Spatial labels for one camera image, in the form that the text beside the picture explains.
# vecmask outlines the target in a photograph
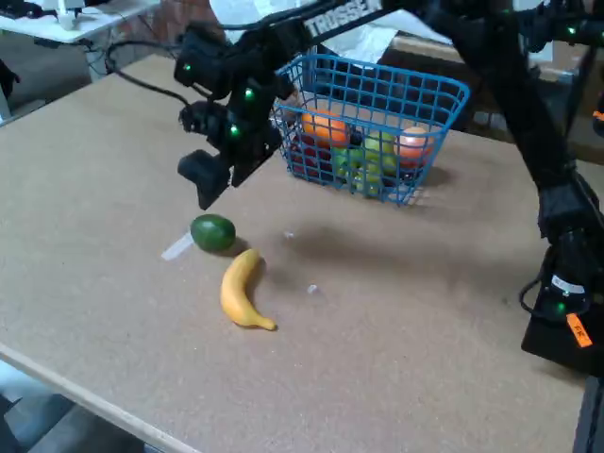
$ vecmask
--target plastic fruit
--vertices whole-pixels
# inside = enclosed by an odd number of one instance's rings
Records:
[[[254,249],[245,250],[233,260],[223,277],[220,302],[223,311],[233,323],[243,327],[275,330],[275,322],[259,314],[245,294],[247,280],[259,261],[260,253]]]
[[[367,160],[372,162],[380,163],[383,165],[384,170],[387,172],[396,173],[396,154],[394,153],[394,145],[396,144],[396,138],[394,135],[386,132],[372,132],[364,140],[365,157]]]
[[[361,148],[332,148],[333,169],[337,177],[347,177],[348,171],[356,171],[364,158]]]
[[[353,183],[358,192],[370,196],[379,195],[381,189],[381,172],[379,171],[379,165],[372,162],[367,163],[364,169],[360,169],[355,174]]]
[[[348,146],[347,124],[329,110],[307,111],[302,115],[301,121],[304,132],[313,137],[318,146]]]
[[[405,129],[403,135],[398,138],[396,152],[401,157],[400,164],[402,167],[421,167],[428,163],[430,155],[434,150],[434,138],[404,135],[426,135],[426,133],[426,130],[422,127],[414,126]]]
[[[217,214],[204,214],[191,222],[191,236],[199,248],[206,252],[229,249],[237,238],[233,223]]]

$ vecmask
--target cork board surface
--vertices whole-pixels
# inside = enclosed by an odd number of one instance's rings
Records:
[[[172,64],[132,73],[186,92]],[[582,378],[520,349],[545,244],[511,145],[452,132],[400,209],[275,156],[211,210],[266,261],[279,329],[247,330],[229,258],[160,258],[199,213],[178,109],[111,76],[0,129],[2,357],[168,452],[570,451]]]

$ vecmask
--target banana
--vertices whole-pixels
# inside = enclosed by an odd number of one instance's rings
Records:
[[[261,316],[245,294],[245,284],[260,261],[258,250],[245,250],[233,260],[223,277],[220,302],[231,321],[243,327],[262,327],[275,330],[273,320]]]

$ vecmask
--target black cable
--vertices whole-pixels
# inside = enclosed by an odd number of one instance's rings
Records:
[[[543,276],[545,274],[545,262],[548,260],[548,254],[549,254],[549,251],[547,251],[547,253],[545,254],[544,262],[541,265],[541,269],[539,269],[539,274],[537,274],[537,277],[535,279],[531,280],[529,283],[527,283],[522,288],[522,290],[520,290],[520,293],[518,294],[518,302],[520,302],[520,307],[522,307],[523,310],[528,311],[531,316],[535,316],[536,318],[540,318],[540,319],[545,319],[552,323],[559,323],[564,320],[555,318],[553,316],[549,316],[549,315],[543,313],[542,311],[538,311],[538,310],[534,309],[533,307],[529,307],[527,305],[527,303],[525,302],[525,296],[527,295],[527,293],[530,290],[532,290],[543,279]],[[585,294],[585,303],[583,304],[583,307],[581,307],[581,310],[574,311],[574,313],[576,315],[585,314],[587,311],[589,311],[589,309],[591,307],[592,307],[591,296],[589,296],[588,294]]]
[[[143,25],[146,27],[146,29],[149,30],[149,32],[153,35],[153,37],[156,39],[156,41],[158,43],[161,43],[161,39],[159,38],[158,34],[155,32],[153,27],[151,25],[149,25],[147,23],[147,21],[145,21],[145,19],[143,19],[142,16],[138,16],[138,18],[139,18],[139,21],[141,21],[143,23]],[[166,50],[166,52],[168,52],[168,54],[170,54],[170,57],[172,57],[172,59],[176,59],[176,54],[174,52],[172,52],[171,49],[166,48],[165,50]]]
[[[115,73],[122,79],[127,80],[128,82],[133,83],[134,85],[137,85],[141,88],[150,90],[151,92],[158,92],[159,94],[163,94],[165,96],[172,97],[173,99],[180,101],[187,108],[191,107],[191,104],[189,104],[189,101],[187,101],[187,99],[185,99],[180,94],[178,94],[176,92],[171,92],[170,90],[165,90],[160,87],[156,87],[155,85],[151,85],[150,83],[147,83],[147,82],[143,82],[142,80],[139,80],[138,78],[133,77],[132,75],[128,75],[128,74],[124,73],[123,71],[121,71],[117,67],[117,64],[116,64],[115,60],[113,59],[112,54],[120,47],[125,47],[127,45],[139,45],[141,47],[151,47],[151,48],[161,49],[161,50],[167,50],[168,48],[171,50],[177,49],[178,48],[177,45],[168,45],[168,44],[162,44],[160,42],[137,41],[137,40],[116,42],[116,43],[113,43],[112,45],[110,45],[109,48],[107,49],[107,52],[105,54],[106,55],[105,63],[107,64],[107,67],[111,72]]]

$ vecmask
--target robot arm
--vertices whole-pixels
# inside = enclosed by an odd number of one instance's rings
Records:
[[[523,348],[595,376],[604,376],[604,338],[580,347],[566,324],[573,314],[604,331],[604,309],[594,294],[604,293],[604,219],[598,199],[578,174],[529,73],[527,48],[552,40],[604,45],[604,19],[576,3],[514,12],[483,0],[324,0],[267,16],[246,25],[236,44],[217,40],[191,24],[184,35],[175,78],[210,92],[207,102],[185,108],[185,130],[208,136],[216,156],[198,150],[178,171],[197,186],[206,209],[230,185],[237,187],[281,144],[269,122],[277,97],[294,90],[276,70],[315,44],[406,9],[449,37],[467,65],[480,75],[506,118],[528,172],[535,182],[538,225],[550,247],[539,276],[521,293],[531,313]],[[230,95],[226,106],[215,103]],[[541,283],[534,308],[524,303],[528,289]]]

